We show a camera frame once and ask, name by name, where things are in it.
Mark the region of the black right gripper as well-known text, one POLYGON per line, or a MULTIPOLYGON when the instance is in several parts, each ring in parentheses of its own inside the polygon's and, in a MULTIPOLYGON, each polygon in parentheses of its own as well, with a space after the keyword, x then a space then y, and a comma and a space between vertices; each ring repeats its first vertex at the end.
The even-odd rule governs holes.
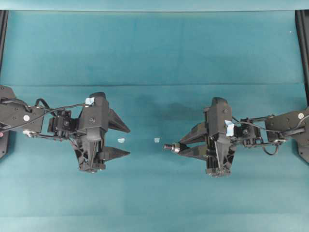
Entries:
POLYGON ((263 142, 260 132, 261 127, 256 125, 256 122, 262 120, 262 118, 237 120, 232 117, 234 136, 231 138, 231 143, 224 144, 215 142, 212 144, 214 146, 210 146, 205 140, 208 134, 205 122, 196 124, 191 131, 180 140, 180 143, 193 144, 205 141, 206 145, 186 147, 184 150, 180 151, 180 155, 205 160, 206 173, 212 177, 228 176, 230 175, 230 169, 238 145, 252 148, 256 144, 261 144, 263 142))

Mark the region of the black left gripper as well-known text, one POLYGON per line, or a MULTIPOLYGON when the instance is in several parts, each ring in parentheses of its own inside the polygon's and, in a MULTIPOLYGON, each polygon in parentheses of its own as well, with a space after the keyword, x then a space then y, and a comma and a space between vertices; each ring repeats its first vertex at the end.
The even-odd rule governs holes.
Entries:
MULTIPOLYGON (((49 120, 47 131, 53 133, 60 140, 69 140, 78 160, 80 171, 96 173, 98 170, 105 170, 105 161, 130 154, 130 152, 115 147, 104 146, 105 131, 101 129, 78 131, 78 123, 79 119, 71 117, 71 111, 59 110, 49 120)), ((109 109, 108 112, 108 129, 130 132, 130 129, 113 109, 109 109)))

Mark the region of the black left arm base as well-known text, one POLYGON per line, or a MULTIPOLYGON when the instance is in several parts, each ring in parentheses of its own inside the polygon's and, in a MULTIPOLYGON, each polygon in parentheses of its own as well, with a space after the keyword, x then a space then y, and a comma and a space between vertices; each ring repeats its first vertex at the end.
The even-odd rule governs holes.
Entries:
POLYGON ((2 159, 7 154, 9 134, 10 133, 8 131, 0 133, 0 159, 2 159))

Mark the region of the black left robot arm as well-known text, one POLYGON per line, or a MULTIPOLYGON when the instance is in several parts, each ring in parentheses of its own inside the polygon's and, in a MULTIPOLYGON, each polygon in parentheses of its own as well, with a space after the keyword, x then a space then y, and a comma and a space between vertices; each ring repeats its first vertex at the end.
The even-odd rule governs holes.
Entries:
POLYGON ((29 138, 69 141, 82 172, 96 173, 106 168, 107 161, 129 155, 128 151, 105 145, 108 130, 130 132, 109 107, 105 93, 92 93, 79 106, 82 110, 73 118, 71 109, 76 105, 51 108, 39 98, 30 106, 18 99, 10 87, 1 86, 0 156, 7 153, 10 131, 20 131, 29 138))

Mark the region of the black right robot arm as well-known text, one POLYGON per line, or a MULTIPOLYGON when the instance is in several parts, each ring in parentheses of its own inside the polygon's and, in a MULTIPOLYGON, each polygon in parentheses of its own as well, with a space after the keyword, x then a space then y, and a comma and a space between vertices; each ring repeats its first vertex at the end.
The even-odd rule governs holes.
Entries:
POLYGON ((171 149, 181 156, 204 160, 207 174, 222 177, 230 174, 237 145, 261 147, 266 154, 275 155, 289 138, 297 142, 299 156, 308 161, 308 109, 237 121, 228 107, 208 107, 205 121, 193 127, 171 149), (273 153, 267 151, 269 145, 276 147, 273 153))

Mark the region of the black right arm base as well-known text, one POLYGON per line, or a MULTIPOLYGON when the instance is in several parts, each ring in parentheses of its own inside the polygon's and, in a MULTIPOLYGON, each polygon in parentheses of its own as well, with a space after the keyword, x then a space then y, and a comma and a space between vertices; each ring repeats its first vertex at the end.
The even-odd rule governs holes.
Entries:
POLYGON ((309 163, 309 136, 300 135, 295 138, 297 142, 297 152, 299 157, 306 163, 309 163))

